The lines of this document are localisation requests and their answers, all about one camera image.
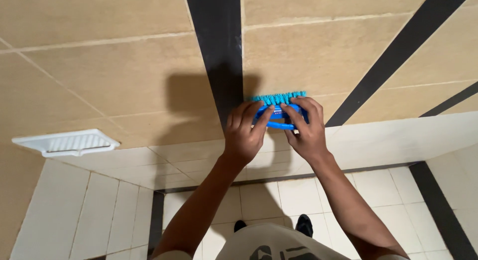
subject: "black shoe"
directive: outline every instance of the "black shoe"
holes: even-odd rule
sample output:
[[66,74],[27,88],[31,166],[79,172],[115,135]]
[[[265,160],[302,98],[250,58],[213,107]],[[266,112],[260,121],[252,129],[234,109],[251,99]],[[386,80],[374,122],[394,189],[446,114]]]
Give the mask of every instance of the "black shoe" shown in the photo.
[[312,234],[314,233],[314,231],[312,230],[312,222],[307,215],[302,214],[299,216],[299,220],[297,220],[296,230],[308,236],[309,238],[312,237]]
[[246,223],[244,223],[244,221],[242,220],[239,220],[236,222],[236,224],[234,225],[234,232],[236,233],[237,231],[239,231],[241,228],[244,228],[246,227]]

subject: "white soap dish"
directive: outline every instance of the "white soap dish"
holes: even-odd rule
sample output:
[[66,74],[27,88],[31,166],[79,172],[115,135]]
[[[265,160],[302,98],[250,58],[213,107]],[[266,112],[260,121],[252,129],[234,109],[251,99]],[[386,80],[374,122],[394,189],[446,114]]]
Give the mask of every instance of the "white soap dish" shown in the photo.
[[114,150],[119,142],[106,136],[99,129],[55,133],[11,139],[12,142],[42,152],[44,157],[63,155],[82,156]]

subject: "brush bristles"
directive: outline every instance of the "brush bristles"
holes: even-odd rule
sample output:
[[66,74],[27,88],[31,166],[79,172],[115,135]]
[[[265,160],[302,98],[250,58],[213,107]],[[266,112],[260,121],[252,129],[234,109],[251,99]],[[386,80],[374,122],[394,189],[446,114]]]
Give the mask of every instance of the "brush bristles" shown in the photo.
[[281,103],[290,104],[290,98],[297,96],[305,97],[305,91],[287,92],[282,94],[260,95],[251,98],[252,101],[264,101],[264,105],[279,105]]

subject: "forearm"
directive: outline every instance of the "forearm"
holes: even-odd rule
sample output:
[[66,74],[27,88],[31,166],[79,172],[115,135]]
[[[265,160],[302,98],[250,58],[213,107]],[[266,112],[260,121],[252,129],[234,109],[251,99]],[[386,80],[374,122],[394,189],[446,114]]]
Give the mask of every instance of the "forearm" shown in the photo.
[[314,160],[311,166],[326,192],[335,218],[362,259],[374,259],[387,250],[407,257],[384,223],[345,177],[332,154]]
[[173,217],[152,258],[167,251],[184,251],[193,257],[224,195],[242,166],[221,156],[211,173]]

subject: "person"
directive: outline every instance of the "person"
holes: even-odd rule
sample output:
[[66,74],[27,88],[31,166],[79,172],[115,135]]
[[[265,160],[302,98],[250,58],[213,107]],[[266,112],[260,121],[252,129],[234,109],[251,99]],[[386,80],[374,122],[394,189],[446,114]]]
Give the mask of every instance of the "person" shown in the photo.
[[[408,256],[384,223],[358,194],[327,150],[323,109],[312,98],[291,98],[308,112],[309,123],[292,107],[281,108],[299,130],[285,130],[289,144],[312,167],[322,184],[333,214],[362,260],[404,260]],[[256,156],[273,106],[254,127],[252,120],[263,102],[244,102],[228,117],[224,153],[210,174],[182,205],[166,227],[154,260],[190,260],[208,230],[226,191],[239,172]],[[272,223],[245,226],[235,233],[217,260],[346,260],[347,257],[312,239],[312,223],[301,215],[296,230]]]

